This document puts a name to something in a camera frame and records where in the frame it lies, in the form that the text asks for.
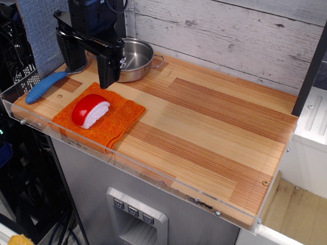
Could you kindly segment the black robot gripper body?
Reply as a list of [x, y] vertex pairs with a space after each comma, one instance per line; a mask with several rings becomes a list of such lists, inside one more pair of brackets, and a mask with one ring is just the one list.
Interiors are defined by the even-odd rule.
[[95, 41], [111, 50], [122, 49], [123, 39], [116, 33], [118, 15], [127, 9], [127, 0], [68, 0], [67, 12], [57, 10], [57, 32], [68, 38]]

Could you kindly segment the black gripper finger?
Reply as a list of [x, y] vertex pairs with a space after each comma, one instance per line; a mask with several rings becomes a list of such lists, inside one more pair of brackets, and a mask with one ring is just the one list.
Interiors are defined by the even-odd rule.
[[56, 36], [67, 68], [70, 70], [83, 70], [87, 58], [84, 48], [78, 43], [78, 39], [59, 31], [56, 32]]
[[119, 80], [121, 50], [107, 50], [97, 55], [98, 77], [101, 89], [107, 89]]

